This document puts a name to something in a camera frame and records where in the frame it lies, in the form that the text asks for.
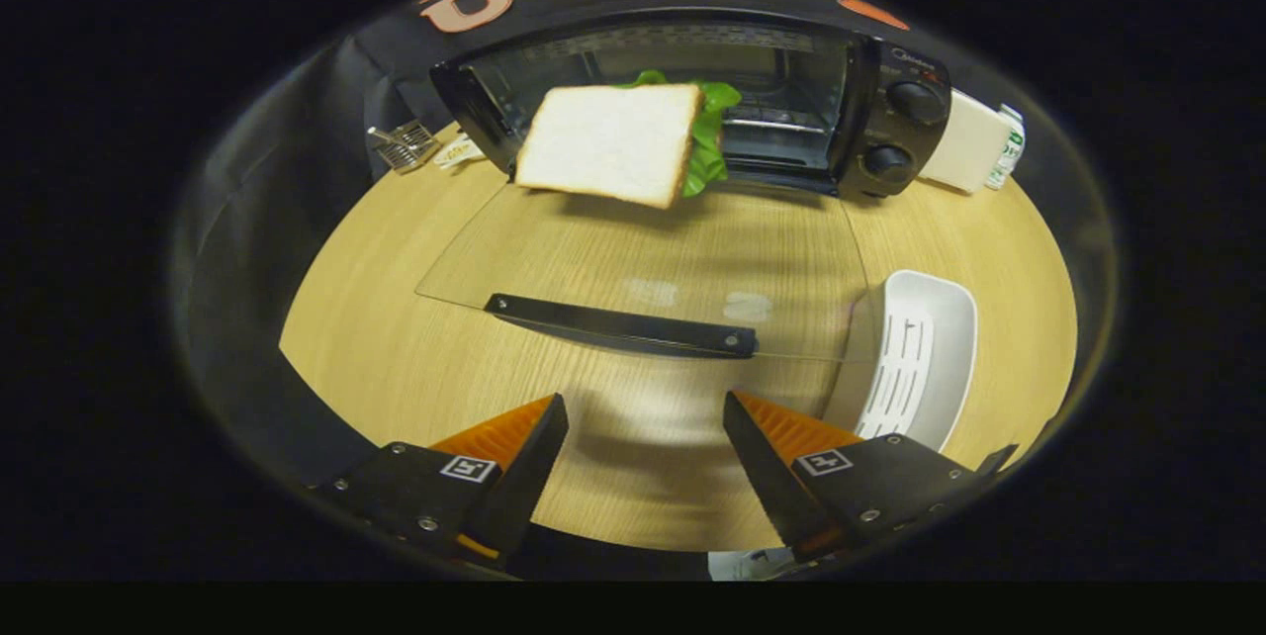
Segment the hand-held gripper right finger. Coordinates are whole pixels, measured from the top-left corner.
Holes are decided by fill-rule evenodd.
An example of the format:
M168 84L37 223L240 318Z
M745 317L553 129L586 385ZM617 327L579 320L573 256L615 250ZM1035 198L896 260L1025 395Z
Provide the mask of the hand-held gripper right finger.
M782 546L798 563L852 555L941 519L991 483L900 433L862 438L742 391L722 424Z

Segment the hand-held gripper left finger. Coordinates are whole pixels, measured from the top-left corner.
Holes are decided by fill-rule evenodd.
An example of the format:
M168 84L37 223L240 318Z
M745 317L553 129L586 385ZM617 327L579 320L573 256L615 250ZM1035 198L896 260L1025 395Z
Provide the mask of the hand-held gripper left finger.
M528 533L570 428L553 393L417 447L390 441L316 495L428 557L501 568Z

